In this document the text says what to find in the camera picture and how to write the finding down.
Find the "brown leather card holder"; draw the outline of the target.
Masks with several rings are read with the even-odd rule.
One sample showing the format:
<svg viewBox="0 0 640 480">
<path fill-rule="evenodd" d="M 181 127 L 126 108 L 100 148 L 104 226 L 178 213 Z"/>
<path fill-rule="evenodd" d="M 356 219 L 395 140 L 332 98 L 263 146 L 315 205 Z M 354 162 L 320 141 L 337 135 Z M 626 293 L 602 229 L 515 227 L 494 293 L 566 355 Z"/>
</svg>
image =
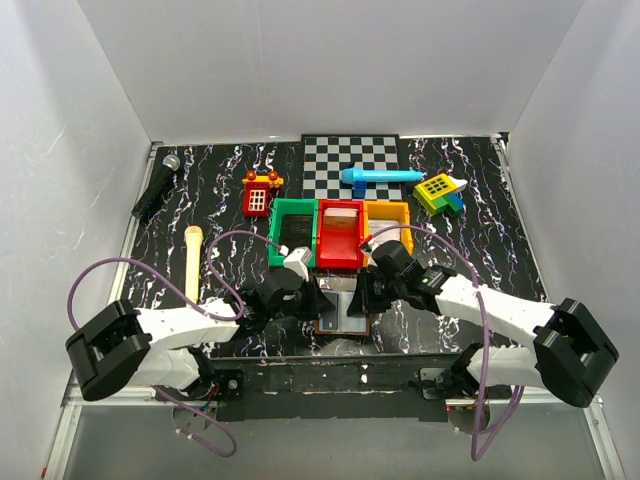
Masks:
<svg viewBox="0 0 640 480">
<path fill-rule="evenodd" d="M 354 293 L 324 290 L 333 309 L 321 314 L 316 322 L 316 332 L 321 335 L 366 336 L 369 319 L 364 314 L 349 316 L 347 313 Z"/>
</svg>

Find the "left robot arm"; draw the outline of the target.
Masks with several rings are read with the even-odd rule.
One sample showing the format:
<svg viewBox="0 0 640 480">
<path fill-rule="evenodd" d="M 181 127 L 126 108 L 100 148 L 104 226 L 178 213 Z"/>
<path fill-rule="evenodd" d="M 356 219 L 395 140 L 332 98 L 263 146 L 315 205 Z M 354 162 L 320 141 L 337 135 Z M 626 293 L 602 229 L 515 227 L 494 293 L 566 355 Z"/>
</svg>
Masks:
<svg viewBox="0 0 640 480">
<path fill-rule="evenodd" d="M 199 345 L 258 335 L 273 320 L 315 321 L 335 309 L 314 276 L 286 268 L 239 296 L 242 306 L 229 297 L 199 309 L 137 309 L 128 300 L 107 305 L 65 343 L 83 399 L 103 400 L 128 386 L 169 387 L 203 399 L 215 376 Z"/>
</svg>

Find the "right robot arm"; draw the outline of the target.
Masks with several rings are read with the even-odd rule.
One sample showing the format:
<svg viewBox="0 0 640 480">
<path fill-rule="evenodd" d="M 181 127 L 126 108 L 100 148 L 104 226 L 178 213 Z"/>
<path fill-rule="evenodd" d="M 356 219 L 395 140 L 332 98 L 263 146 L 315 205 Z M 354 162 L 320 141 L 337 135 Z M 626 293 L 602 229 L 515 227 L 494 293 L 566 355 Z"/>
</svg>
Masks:
<svg viewBox="0 0 640 480">
<path fill-rule="evenodd" d="M 544 388 L 585 408 L 619 359 L 619 352 L 588 308 L 570 298 L 554 305 L 475 287 L 455 271 L 434 265 L 402 273 L 379 265 L 359 271 L 350 316 L 384 313 L 393 302 L 435 315 L 489 326 L 515 346 L 469 345 L 450 367 L 423 381 L 444 396 L 475 397 L 490 386 Z"/>
</svg>

